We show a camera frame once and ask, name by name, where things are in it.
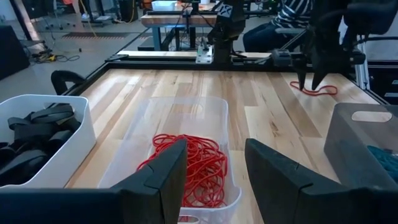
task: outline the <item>table leg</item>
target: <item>table leg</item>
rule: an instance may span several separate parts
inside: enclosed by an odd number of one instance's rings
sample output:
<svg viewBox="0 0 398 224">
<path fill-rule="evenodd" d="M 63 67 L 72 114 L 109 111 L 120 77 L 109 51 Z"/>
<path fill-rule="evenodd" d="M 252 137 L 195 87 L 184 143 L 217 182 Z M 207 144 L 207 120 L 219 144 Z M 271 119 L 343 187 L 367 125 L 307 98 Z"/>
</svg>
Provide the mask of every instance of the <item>table leg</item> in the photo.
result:
<svg viewBox="0 0 398 224">
<path fill-rule="evenodd" d="M 189 45 L 191 49 L 196 48 L 197 42 L 197 29 L 195 27 L 189 28 Z"/>
<path fill-rule="evenodd" d="M 162 44 L 162 40 L 160 39 L 160 28 L 153 27 L 152 28 L 152 35 L 154 39 L 154 48 L 155 51 L 160 51 L 160 45 Z"/>
<path fill-rule="evenodd" d="M 174 38 L 175 38 L 175 51 L 180 51 L 180 29 L 179 28 L 175 28 Z"/>
</svg>

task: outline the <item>striped shirt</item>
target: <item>striped shirt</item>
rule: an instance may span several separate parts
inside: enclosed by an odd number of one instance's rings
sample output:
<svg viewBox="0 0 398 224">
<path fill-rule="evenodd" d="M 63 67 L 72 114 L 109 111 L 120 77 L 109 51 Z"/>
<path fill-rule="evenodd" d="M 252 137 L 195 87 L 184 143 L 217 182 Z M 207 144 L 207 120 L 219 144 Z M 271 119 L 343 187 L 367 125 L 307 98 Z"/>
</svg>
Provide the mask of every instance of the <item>striped shirt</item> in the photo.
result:
<svg viewBox="0 0 398 224">
<path fill-rule="evenodd" d="M 271 23 L 281 28 L 306 28 L 312 4 L 312 0 L 282 0 L 282 9 Z"/>
</svg>

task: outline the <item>clear plastic bin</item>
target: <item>clear plastic bin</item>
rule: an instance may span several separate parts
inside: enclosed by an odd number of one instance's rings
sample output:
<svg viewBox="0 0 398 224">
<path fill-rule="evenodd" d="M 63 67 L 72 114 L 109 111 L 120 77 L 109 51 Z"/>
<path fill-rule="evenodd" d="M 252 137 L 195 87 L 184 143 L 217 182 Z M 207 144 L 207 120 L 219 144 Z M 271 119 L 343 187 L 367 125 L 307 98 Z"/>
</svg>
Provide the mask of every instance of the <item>clear plastic bin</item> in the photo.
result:
<svg viewBox="0 0 398 224">
<path fill-rule="evenodd" d="M 215 97 L 150 98 L 143 101 L 123 142 L 106 170 L 100 188 L 111 187 L 135 173 L 137 166 L 154 151 L 156 134 L 189 134 L 210 138 L 228 157 L 224 191 L 227 206 L 222 208 L 181 208 L 181 216 L 199 219 L 197 223 L 228 223 L 241 198 L 235 186 L 228 146 L 228 104 Z"/>
</svg>

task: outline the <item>wooden table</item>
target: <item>wooden table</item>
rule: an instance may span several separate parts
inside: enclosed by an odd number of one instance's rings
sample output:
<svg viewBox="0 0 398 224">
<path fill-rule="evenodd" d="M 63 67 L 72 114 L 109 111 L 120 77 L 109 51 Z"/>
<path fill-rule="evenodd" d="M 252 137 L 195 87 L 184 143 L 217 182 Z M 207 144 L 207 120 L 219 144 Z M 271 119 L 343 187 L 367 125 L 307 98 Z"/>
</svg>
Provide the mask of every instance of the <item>wooden table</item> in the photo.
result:
<svg viewBox="0 0 398 224">
<path fill-rule="evenodd" d="M 204 10 L 210 10 L 213 8 L 215 3 L 209 3 L 209 4 L 199 4 L 199 10 L 204 11 Z M 183 8 L 181 5 L 178 5 L 175 8 L 176 11 L 182 11 Z M 186 18 L 182 17 L 181 15 L 144 15 L 141 17 L 141 23 L 145 27 L 149 27 L 152 29 L 152 35 L 153 35 L 153 40 L 154 40 L 154 49 L 156 51 L 160 50 L 160 46 L 162 43 L 162 39 L 160 36 L 160 28 L 162 27 L 171 27 L 176 29 L 176 32 L 178 32 L 178 28 L 186 27 L 187 24 L 189 24 L 189 27 L 191 27 L 191 35 L 190 39 L 192 39 L 192 44 L 194 45 L 194 41 L 196 37 L 194 36 L 195 33 L 195 28 L 196 27 L 209 27 L 209 24 L 213 25 L 216 23 L 216 15 L 204 15 L 204 16 L 192 16 L 188 18 L 188 21 Z M 179 35 L 177 34 L 175 36 L 176 38 L 176 46 L 179 46 Z"/>
<path fill-rule="evenodd" d="M 145 55 L 145 52 L 130 53 Z M 158 52 L 158 55 L 178 53 Z M 232 223 L 262 223 L 246 170 L 245 139 L 256 138 L 305 167 L 338 181 L 323 152 L 333 107 L 339 102 L 377 103 L 341 75 L 328 75 L 320 85 L 337 86 L 336 96 L 304 95 L 289 86 L 296 79 L 294 73 L 109 70 L 83 93 L 90 102 L 97 143 L 67 187 L 98 185 L 143 99 L 216 96 L 229 104 L 231 162 L 235 181 L 243 189 Z M 307 88 L 311 79 L 309 75 Z"/>
</svg>

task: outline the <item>tangled red cord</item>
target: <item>tangled red cord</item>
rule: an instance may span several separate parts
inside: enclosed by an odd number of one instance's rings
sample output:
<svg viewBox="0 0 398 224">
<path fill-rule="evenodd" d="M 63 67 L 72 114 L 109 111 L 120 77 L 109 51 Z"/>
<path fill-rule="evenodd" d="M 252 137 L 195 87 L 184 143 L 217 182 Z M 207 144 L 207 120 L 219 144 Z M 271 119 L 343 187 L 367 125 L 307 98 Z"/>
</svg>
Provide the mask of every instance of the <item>tangled red cord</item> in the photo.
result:
<svg viewBox="0 0 398 224">
<path fill-rule="evenodd" d="M 180 139 L 187 140 L 187 180 L 182 206 L 218 208 L 226 205 L 224 183 L 228 160 L 219 145 L 211 139 L 186 134 L 158 134 L 152 140 L 155 153 L 141 163 L 137 170 Z"/>
</svg>

